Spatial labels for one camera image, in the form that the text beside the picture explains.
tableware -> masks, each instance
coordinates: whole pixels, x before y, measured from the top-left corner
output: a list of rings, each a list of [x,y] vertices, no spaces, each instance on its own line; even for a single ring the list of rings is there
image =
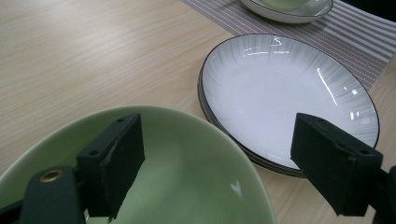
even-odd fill
[[[309,0],[292,11],[282,11],[267,6],[261,0],[241,0],[253,12],[273,21],[306,23],[316,21],[332,10],[332,0]]]
[[[33,146],[0,178],[0,208],[22,198],[32,174],[74,166],[97,134],[132,113],[142,116],[146,160],[112,223],[276,223],[255,168],[232,139],[204,119],[152,105],[89,115]]]
[[[339,62],[278,35],[240,35],[216,46],[202,67],[198,92],[207,119],[251,160],[303,177],[290,159],[297,112],[324,118],[370,147],[379,135],[375,106]]]
[[[270,8],[279,10],[279,11],[292,11],[309,0],[259,0],[263,2],[265,5]]]

gray woven placemat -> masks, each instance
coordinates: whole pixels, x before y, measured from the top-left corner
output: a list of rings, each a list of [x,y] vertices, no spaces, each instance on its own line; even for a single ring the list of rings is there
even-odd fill
[[[334,57],[366,90],[374,84],[396,52],[396,22],[334,0],[320,20],[286,24],[265,19],[239,0],[181,0],[234,35],[283,35]]]

white plate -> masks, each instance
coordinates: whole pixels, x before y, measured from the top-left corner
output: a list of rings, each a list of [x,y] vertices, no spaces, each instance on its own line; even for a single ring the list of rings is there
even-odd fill
[[[324,118],[370,147],[378,138],[375,106],[360,82],[334,58],[290,38],[241,35],[219,44],[200,85],[210,121],[276,169],[298,170],[290,159],[297,112]]]
[[[301,7],[288,12],[271,9],[261,0],[241,0],[255,13],[273,21],[306,23],[318,20],[332,9],[332,0],[310,0]]]

light wood surface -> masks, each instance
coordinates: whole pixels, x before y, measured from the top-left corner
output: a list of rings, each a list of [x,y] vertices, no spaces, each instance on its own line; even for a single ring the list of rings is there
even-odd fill
[[[0,174],[65,124],[120,105],[164,105],[204,118],[198,74],[232,37],[178,0],[0,2]],[[396,57],[370,89],[384,170],[396,165]],[[257,167],[278,223],[371,223],[337,217],[306,180]]]

green bowl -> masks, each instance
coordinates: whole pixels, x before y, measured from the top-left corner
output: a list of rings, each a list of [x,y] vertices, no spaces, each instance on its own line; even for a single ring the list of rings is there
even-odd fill
[[[146,160],[112,223],[276,223],[255,168],[232,139],[203,119],[152,105],[89,115],[33,146],[0,177],[0,208],[22,199],[35,173],[75,166],[106,126],[133,113],[142,116]]]

